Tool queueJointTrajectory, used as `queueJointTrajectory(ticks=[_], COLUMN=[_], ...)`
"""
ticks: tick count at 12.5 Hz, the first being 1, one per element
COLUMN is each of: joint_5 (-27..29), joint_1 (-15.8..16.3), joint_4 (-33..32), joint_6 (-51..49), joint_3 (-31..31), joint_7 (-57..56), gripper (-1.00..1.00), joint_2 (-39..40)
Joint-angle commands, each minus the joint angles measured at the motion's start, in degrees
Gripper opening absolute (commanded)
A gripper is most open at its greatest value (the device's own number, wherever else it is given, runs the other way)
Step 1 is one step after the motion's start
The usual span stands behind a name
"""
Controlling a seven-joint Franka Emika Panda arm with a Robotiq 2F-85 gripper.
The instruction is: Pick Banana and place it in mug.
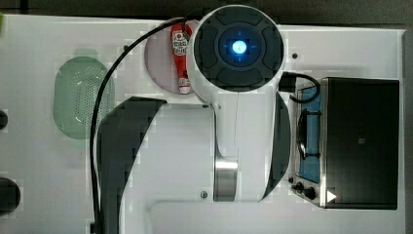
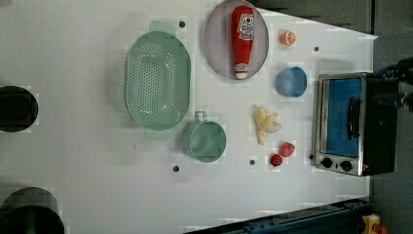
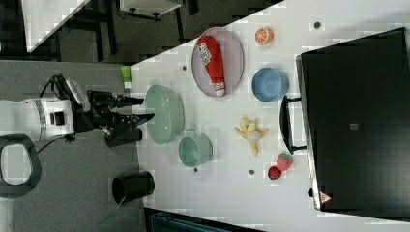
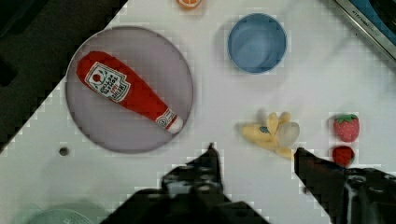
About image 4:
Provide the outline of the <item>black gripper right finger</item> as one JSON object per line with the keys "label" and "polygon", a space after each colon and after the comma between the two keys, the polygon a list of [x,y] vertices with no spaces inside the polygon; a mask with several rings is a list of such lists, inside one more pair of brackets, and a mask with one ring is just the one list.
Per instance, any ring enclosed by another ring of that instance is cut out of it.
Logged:
{"label": "black gripper right finger", "polygon": [[294,172],[332,224],[396,224],[396,179],[375,168],[345,168],[299,147]]}

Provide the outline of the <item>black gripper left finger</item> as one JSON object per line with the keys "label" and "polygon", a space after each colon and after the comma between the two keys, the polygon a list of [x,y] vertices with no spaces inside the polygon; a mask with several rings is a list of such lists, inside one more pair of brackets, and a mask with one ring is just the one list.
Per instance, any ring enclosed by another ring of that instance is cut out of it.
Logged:
{"label": "black gripper left finger", "polygon": [[102,224],[268,224],[247,203],[223,193],[219,153],[213,145],[162,177],[158,189],[141,189]]}

